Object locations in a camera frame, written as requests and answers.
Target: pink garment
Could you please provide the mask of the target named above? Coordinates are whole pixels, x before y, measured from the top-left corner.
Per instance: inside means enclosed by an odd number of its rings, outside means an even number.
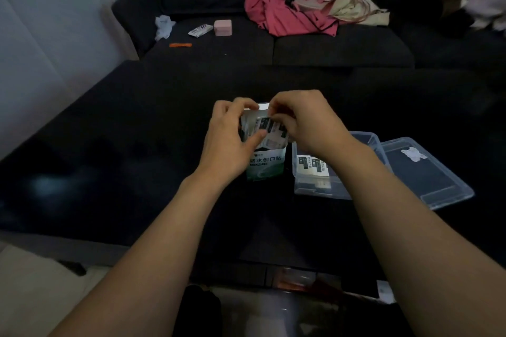
[[[244,9],[248,17],[262,29],[274,36],[304,33],[326,33],[335,36],[337,20],[324,16],[320,11],[301,12],[288,7],[284,0],[245,0]]]

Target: crumpled tissue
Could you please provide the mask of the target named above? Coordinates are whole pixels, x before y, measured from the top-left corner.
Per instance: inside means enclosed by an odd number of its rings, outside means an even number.
[[[155,18],[156,27],[158,30],[156,31],[155,40],[159,41],[160,39],[168,39],[171,35],[172,27],[174,27],[175,21],[171,21],[171,17],[167,15],[161,15]]]

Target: sofa armrest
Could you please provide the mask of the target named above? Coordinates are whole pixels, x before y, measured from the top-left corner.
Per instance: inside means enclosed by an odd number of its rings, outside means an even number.
[[[155,44],[155,17],[160,16],[160,0],[117,0],[112,12],[130,35],[139,57]]]

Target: white curtain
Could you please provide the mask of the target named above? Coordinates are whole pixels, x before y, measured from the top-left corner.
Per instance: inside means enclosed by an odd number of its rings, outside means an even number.
[[[125,59],[115,0],[0,0],[0,158]]]

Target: person's left hand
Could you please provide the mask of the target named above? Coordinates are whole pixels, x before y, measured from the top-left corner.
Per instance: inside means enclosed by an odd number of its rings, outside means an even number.
[[[241,141],[238,126],[245,108],[258,110],[259,106],[251,99],[238,97],[233,102],[219,100],[212,110],[196,173],[212,176],[223,188],[246,170],[251,154],[267,135],[266,130],[260,130],[246,142]]]

